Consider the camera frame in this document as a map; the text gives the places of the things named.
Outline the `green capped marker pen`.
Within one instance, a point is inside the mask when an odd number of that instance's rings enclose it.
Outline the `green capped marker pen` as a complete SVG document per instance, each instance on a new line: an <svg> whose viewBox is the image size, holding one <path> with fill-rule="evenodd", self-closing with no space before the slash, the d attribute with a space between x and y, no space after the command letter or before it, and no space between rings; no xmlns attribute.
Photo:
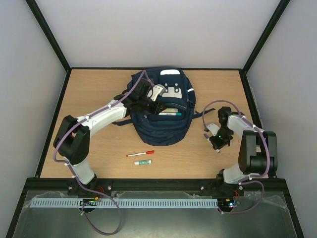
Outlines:
<svg viewBox="0 0 317 238"><path fill-rule="evenodd" d="M182 113L159 113L159 116L182 116Z"/></svg>

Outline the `yellow highlighter pen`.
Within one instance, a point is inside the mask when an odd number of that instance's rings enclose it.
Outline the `yellow highlighter pen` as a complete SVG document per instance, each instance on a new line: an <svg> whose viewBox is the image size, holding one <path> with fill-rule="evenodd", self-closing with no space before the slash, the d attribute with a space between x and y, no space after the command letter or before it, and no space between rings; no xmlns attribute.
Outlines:
<svg viewBox="0 0 317 238"><path fill-rule="evenodd" d="M177 108L167 108L162 111L163 113L177 113L178 109Z"/></svg>

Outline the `navy blue student backpack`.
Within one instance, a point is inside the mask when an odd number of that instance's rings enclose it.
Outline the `navy blue student backpack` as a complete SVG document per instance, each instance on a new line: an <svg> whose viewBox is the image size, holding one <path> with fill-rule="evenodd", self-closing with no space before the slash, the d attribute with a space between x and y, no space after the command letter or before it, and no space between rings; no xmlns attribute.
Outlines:
<svg viewBox="0 0 317 238"><path fill-rule="evenodd" d="M148 112L131 113L131 119L114 122L117 126L133 124L144 143L152 146L168 146L181 141L193 119L203 113L195 110L196 96L194 88L183 70L172 67L150 68L147 75L155 85L166 88L157 100L167 108L177 108L182 116L159 116Z"/></svg>

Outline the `red marker pen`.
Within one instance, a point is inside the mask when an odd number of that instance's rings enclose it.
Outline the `red marker pen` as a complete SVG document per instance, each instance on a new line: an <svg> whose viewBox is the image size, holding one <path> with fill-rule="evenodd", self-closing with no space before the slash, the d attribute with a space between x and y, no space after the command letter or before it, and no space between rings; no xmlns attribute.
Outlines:
<svg viewBox="0 0 317 238"><path fill-rule="evenodd" d="M134 157L134 156L141 156L141 155L150 155L150 154L153 154L154 152L155 152L154 150L150 150L150 151L146 151L146 152L133 153L133 154L128 154L128 155L126 155L126 157Z"/></svg>

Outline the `green white glue stick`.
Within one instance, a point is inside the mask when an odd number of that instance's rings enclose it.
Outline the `green white glue stick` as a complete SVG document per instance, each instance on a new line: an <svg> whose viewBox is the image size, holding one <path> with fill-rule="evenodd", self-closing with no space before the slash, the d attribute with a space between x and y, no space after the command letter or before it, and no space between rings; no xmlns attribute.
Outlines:
<svg viewBox="0 0 317 238"><path fill-rule="evenodd" d="M152 163L151 160L140 160L140 161L135 161L134 165L136 165L136 166L138 166L138 165L149 165L151 163Z"/></svg>

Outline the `purple capped marker pen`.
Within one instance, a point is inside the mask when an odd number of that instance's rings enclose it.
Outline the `purple capped marker pen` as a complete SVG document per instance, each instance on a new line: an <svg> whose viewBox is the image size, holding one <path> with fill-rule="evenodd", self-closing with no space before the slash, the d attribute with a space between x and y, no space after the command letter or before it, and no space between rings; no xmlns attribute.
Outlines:
<svg viewBox="0 0 317 238"><path fill-rule="evenodd" d="M215 150L217 153L220 153L220 150L214 147L214 145L212 144L210 140L210 137L206 133L204 133L204 137L212 145L213 150Z"/></svg>

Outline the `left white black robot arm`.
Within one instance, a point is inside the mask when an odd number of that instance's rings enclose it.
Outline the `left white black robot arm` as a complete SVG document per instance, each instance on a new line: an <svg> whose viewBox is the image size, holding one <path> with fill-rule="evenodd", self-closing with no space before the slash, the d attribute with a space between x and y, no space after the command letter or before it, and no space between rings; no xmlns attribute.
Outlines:
<svg viewBox="0 0 317 238"><path fill-rule="evenodd" d="M146 111L159 114L166 108L161 101L166 91L161 84L154 85L140 79L130 90L124 90L96 111L77 118L66 116L53 142L53 160L58 162L57 155L61 155L63 158L60 162L65 163L82 184L88 185L96 177L87 159L91 137L132 113Z"/></svg>

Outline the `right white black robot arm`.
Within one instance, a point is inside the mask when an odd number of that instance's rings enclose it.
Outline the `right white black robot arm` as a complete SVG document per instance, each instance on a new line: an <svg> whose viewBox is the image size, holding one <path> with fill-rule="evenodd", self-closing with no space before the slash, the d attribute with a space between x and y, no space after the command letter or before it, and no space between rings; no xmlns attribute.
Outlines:
<svg viewBox="0 0 317 238"><path fill-rule="evenodd" d="M216 175L215 190L227 194L242 182L275 175L278 168L275 132L258 128L230 107L222 107L217 114L220 126L213 123L207 126L207 131L212 133L208 141L213 149L219 153L223 147L230 146L234 135L241 137L241 144L237 164Z"/></svg>

